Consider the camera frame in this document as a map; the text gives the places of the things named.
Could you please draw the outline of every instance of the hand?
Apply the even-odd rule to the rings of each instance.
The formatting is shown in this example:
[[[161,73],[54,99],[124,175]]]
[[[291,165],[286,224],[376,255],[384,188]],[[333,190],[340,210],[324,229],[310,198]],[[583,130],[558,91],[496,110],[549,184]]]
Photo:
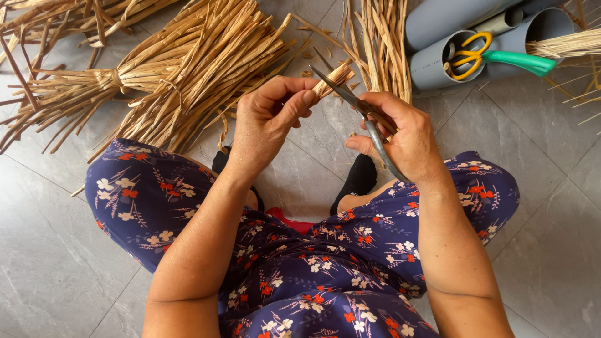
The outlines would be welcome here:
[[[309,117],[315,98],[311,78],[276,76],[238,103],[236,131],[226,169],[243,172],[254,180],[278,154],[290,128],[299,128],[299,117]]]
[[[428,114],[389,92],[368,92],[361,94],[359,98],[380,108],[384,113],[383,117],[392,118],[391,124],[396,124],[399,130],[390,143],[384,144],[384,148],[393,163],[409,180],[422,190],[434,186],[439,179],[445,179],[448,170],[438,151]],[[348,138],[344,145],[365,155],[379,157],[369,137],[353,136]]]

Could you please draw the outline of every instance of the fingernail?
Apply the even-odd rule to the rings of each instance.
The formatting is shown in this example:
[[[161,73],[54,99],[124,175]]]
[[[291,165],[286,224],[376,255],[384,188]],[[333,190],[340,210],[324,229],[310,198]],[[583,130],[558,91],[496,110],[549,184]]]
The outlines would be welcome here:
[[[307,90],[303,95],[302,95],[302,100],[303,102],[305,102],[307,105],[311,104],[311,102],[313,102],[313,99],[315,99],[315,92],[312,90]]]

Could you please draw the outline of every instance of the woman's right hand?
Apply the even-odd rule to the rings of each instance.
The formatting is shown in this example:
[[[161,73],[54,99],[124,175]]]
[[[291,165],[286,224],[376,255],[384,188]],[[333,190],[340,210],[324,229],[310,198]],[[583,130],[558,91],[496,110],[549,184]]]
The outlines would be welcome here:
[[[398,132],[384,148],[397,168],[421,191],[430,187],[436,189],[448,176],[448,170],[442,161],[434,139],[434,130],[428,114],[410,106],[393,94],[367,92],[360,99],[380,108],[392,118]],[[349,137],[344,145],[365,155],[379,157],[370,137]]]

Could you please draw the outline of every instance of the black sock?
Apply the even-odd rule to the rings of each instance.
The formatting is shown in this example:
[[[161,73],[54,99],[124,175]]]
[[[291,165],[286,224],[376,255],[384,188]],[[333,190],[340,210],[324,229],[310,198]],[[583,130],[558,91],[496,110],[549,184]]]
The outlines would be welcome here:
[[[367,195],[376,186],[377,171],[374,162],[367,155],[359,154],[350,168],[349,176],[330,208],[330,216],[338,213],[340,200],[349,194]]]
[[[225,168],[225,164],[227,164],[227,160],[230,158],[231,147],[224,148],[227,149],[227,154],[224,154],[221,150],[217,151],[217,154],[215,154],[215,158],[213,159],[213,165],[211,166],[211,170],[218,174],[221,174],[221,172]],[[251,191],[253,191],[255,193],[255,196],[257,196],[258,210],[260,212],[265,212],[265,205],[263,204],[263,199],[261,199],[261,196],[259,196],[257,189],[254,186],[252,186]]]

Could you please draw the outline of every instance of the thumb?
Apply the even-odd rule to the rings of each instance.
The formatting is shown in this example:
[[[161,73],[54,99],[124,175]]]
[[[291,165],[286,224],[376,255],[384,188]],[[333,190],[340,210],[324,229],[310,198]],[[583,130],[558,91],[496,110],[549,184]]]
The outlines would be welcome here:
[[[280,128],[290,129],[294,125],[298,118],[307,111],[313,99],[315,99],[315,92],[312,90],[302,90],[292,95],[292,97],[286,101],[282,110],[273,118],[275,124]]]
[[[344,146],[353,150],[357,150],[359,153],[372,157],[380,157],[377,153],[376,146],[370,137],[367,136],[352,136],[346,139]]]

